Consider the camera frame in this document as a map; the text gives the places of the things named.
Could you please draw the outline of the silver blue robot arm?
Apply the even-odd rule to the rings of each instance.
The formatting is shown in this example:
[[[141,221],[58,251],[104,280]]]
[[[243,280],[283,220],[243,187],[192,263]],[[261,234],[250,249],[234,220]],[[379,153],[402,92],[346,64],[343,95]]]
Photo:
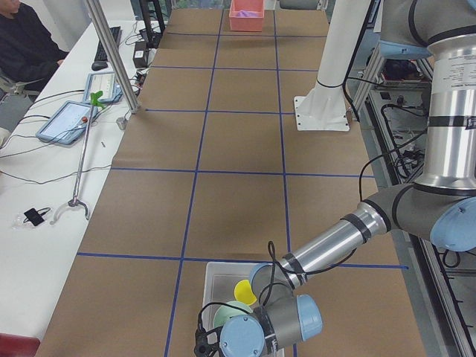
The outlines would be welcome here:
[[[249,274],[258,299],[215,327],[198,323],[197,356],[267,356],[321,332],[314,300],[296,295],[309,278],[394,229],[451,251],[475,246],[475,3],[386,1],[380,48],[388,59],[435,60],[422,174],[362,199],[356,210],[280,260]]]
[[[284,10],[317,10],[318,0],[279,0],[280,8]]]

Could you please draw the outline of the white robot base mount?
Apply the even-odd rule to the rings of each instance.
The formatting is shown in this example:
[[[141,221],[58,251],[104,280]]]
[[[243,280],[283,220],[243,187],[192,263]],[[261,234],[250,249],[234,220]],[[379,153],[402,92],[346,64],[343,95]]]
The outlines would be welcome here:
[[[343,84],[371,9],[370,0],[335,3],[315,86],[307,96],[294,98],[299,131],[350,130]]]

